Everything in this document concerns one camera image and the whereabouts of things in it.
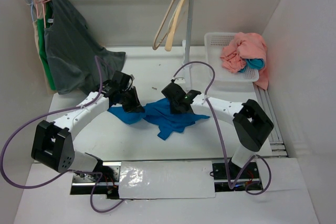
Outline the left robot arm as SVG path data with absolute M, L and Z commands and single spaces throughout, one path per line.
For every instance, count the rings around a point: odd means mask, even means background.
M 126 113 L 144 112 L 133 80 L 132 76 L 116 71 L 110 80 L 89 93 L 79 104 L 79 109 L 52 122 L 41 121 L 36 127 L 31 157 L 59 173 L 77 170 L 85 172 L 91 181 L 99 181 L 103 177 L 103 161 L 75 150 L 73 141 L 93 119 L 113 105 Z

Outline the blue t shirt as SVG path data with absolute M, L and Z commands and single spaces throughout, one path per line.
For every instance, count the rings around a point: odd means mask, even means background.
M 126 113 L 121 106 L 112 106 L 108 109 L 108 112 L 128 125 L 135 124 L 141 120 L 157 125 L 160 130 L 157 136 L 164 141 L 173 132 L 183 133 L 186 127 L 194 125 L 198 120 L 209 119 L 207 115 L 173 114 L 170 112 L 170 104 L 166 98 L 146 104 L 144 112 Z

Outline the beige plastic hanger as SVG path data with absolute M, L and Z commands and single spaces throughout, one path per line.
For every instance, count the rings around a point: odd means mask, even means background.
M 153 50 L 157 50 L 161 46 L 162 42 L 165 40 L 165 38 L 167 37 L 169 33 L 171 25 L 170 25 L 170 22 L 168 22 L 167 20 L 168 20 L 169 14 L 173 13 L 172 8 L 176 1 L 177 0 L 171 0 L 170 4 L 168 5 L 165 15 L 161 21 L 161 24 L 159 25 L 158 30 L 154 36 L 153 44 L 152 44 Z

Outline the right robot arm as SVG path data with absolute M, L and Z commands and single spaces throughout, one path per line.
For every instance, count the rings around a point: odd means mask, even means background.
M 186 93 L 174 82 L 162 94 L 168 99 L 172 114 L 206 115 L 233 125 L 240 145 L 231 158 L 229 172 L 235 178 L 247 172 L 247 162 L 260 151 L 274 124 L 255 100 L 244 103 L 209 97 L 196 90 Z

